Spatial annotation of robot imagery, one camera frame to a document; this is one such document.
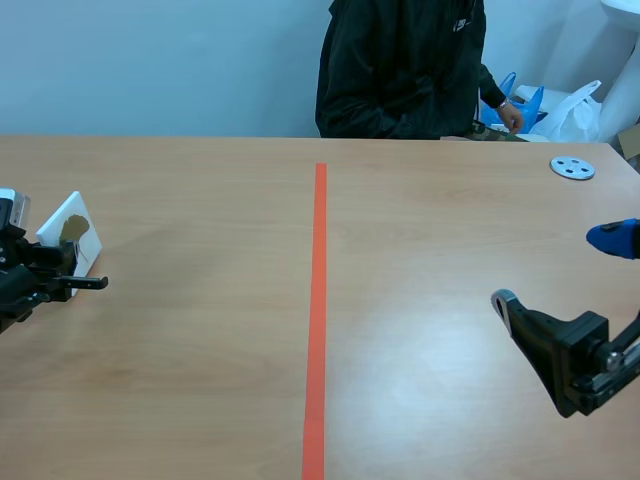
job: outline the gray disc with holes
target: gray disc with holes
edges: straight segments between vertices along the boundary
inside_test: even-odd
[[[590,180],[596,174],[593,165],[576,157],[556,157],[550,166],[558,175],[571,180]]]

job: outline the paper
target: paper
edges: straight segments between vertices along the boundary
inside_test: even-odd
[[[67,241],[75,241],[78,265],[73,273],[76,277],[86,277],[102,251],[98,233],[91,221],[82,195],[73,192],[69,198],[51,215],[49,220],[36,232],[41,245],[57,247]]]

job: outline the wooden table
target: wooden table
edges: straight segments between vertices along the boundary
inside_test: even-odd
[[[562,419],[489,303],[634,317],[638,264],[584,240],[638,216],[609,147],[56,137],[0,137],[2,183],[32,238],[81,190],[111,285],[0,337],[0,478],[299,479],[318,162],[327,479],[638,478],[640,381]]]

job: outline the white wall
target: white wall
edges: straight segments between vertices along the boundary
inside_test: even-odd
[[[0,132],[317,135],[318,0],[2,0]]]
[[[498,80],[608,89],[631,51],[599,0],[485,2]],[[315,136],[329,3],[4,0],[0,132]]]

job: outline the white sink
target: white sink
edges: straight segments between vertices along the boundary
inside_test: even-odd
[[[609,18],[640,33],[640,0],[600,0]],[[602,104],[600,140],[609,142],[640,117],[640,35],[627,65]]]
[[[640,32],[640,0],[602,0],[602,7],[621,27]]]

